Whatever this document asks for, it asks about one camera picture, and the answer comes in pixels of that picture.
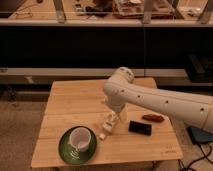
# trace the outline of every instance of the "small white block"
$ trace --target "small white block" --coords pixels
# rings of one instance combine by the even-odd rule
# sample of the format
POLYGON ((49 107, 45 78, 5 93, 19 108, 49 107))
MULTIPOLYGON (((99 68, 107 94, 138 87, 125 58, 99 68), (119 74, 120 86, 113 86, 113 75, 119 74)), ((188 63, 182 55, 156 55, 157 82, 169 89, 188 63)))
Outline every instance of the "small white block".
POLYGON ((100 133, 99 138, 100 138, 101 140, 105 140, 106 135, 105 135, 104 133, 100 133))

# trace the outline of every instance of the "black remote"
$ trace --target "black remote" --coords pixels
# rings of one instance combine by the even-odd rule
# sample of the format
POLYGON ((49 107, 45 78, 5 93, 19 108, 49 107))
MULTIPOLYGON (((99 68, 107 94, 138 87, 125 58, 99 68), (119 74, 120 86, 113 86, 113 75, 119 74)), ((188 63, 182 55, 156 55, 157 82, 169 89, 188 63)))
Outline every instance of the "black remote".
POLYGON ((130 121, 129 131, 139 133, 139 134, 151 135, 152 125, 144 124, 141 122, 130 121))

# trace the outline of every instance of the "black object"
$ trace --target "black object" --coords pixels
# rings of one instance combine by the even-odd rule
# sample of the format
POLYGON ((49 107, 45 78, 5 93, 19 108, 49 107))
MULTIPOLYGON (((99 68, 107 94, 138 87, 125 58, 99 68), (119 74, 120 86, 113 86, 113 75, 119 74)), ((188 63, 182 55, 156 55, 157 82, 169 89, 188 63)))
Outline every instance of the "black object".
POLYGON ((0 0, 0 18, 8 18, 26 0, 0 0))
POLYGON ((85 11, 87 15, 96 15, 99 17, 104 17, 109 12, 112 12, 112 3, 109 2, 105 6, 95 6, 95 7, 86 6, 85 11))
POLYGON ((213 142, 213 135, 200 128, 189 126, 187 131, 193 144, 206 144, 213 142))
POLYGON ((152 125, 144 124, 141 122, 130 121, 129 131, 139 133, 139 134, 151 135, 152 125))
POLYGON ((185 69, 192 82, 213 82, 213 58, 189 55, 185 69))
POLYGON ((43 2, 43 0, 36 0, 36 1, 37 1, 37 3, 39 3, 39 4, 43 2))

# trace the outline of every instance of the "cable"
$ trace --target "cable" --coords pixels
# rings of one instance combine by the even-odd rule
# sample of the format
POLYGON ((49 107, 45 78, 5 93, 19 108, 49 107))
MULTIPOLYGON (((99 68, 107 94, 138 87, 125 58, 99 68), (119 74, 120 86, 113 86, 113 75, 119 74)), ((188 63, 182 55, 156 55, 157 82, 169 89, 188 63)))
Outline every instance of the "cable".
MULTIPOLYGON (((210 149, 210 150, 209 150, 209 151, 210 151, 210 154, 209 154, 209 155, 211 155, 211 153, 212 153, 212 146, 211 146, 210 144, 208 144, 208 145, 209 145, 209 149, 210 149)), ((211 163, 211 164, 213 164, 213 161, 210 160, 210 159, 208 158, 209 155, 206 155, 206 154, 204 153, 203 148, 202 148, 201 145, 199 146, 199 148, 200 148, 201 152, 203 153, 203 155, 205 156, 205 158, 208 160, 208 162, 211 163)))
POLYGON ((142 25, 143 27, 143 66, 144 66, 144 77, 146 77, 146 30, 144 27, 144 24, 142 25))
POLYGON ((178 160, 179 166, 180 166, 180 171, 190 171, 190 170, 191 170, 191 171, 196 171, 195 169, 191 168, 191 166, 192 166, 194 163, 196 163, 196 162, 198 162, 198 161, 200 161, 200 160, 203 160, 203 159, 207 159, 211 164, 213 164, 213 161, 210 160, 210 159, 208 158, 208 157, 211 155, 211 153, 212 153, 212 146, 209 144, 209 152, 208 152, 207 154, 205 154, 204 151, 203 151, 203 149, 202 149, 201 144, 198 143, 197 145, 198 145, 198 147, 200 148, 200 150, 201 150, 203 156, 200 157, 200 158, 197 158, 197 159, 195 159, 195 160, 193 160, 193 161, 191 161, 191 162, 188 164, 188 166, 185 166, 181 160, 178 160))
POLYGON ((31 11, 31 7, 33 7, 33 6, 37 6, 38 5, 38 3, 36 3, 36 4, 31 4, 31 5, 28 5, 28 6, 22 6, 20 9, 18 9, 17 10, 17 12, 15 12, 15 15, 16 15, 16 18, 18 18, 18 16, 20 16, 20 15, 22 15, 22 16, 25 16, 25 15, 27 15, 27 16, 25 16, 25 17, 22 17, 22 19, 23 18, 32 18, 33 17, 33 13, 32 13, 32 11, 31 11))

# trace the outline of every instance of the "metal rod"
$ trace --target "metal rod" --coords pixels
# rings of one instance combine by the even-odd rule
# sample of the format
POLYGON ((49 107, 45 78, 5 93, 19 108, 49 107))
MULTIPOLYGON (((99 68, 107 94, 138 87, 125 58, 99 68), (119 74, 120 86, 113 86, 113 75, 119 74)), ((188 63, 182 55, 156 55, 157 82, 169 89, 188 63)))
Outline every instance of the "metal rod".
POLYGON ((144 1, 144 15, 143 15, 144 24, 149 24, 151 21, 153 3, 154 3, 154 0, 145 0, 144 1))
POLYGON ((53 0, 56 10, 56 16, 59 23, 65 23, 66 16, 64 13, 64 7, 61 0, 53 0))
POLYGON ((200 24, 209 23, 211 19, 212 11, 213 11, 213 0, 208 0, 205 8, 203 9, 202 14, 199 16, 198 22, 200 24))

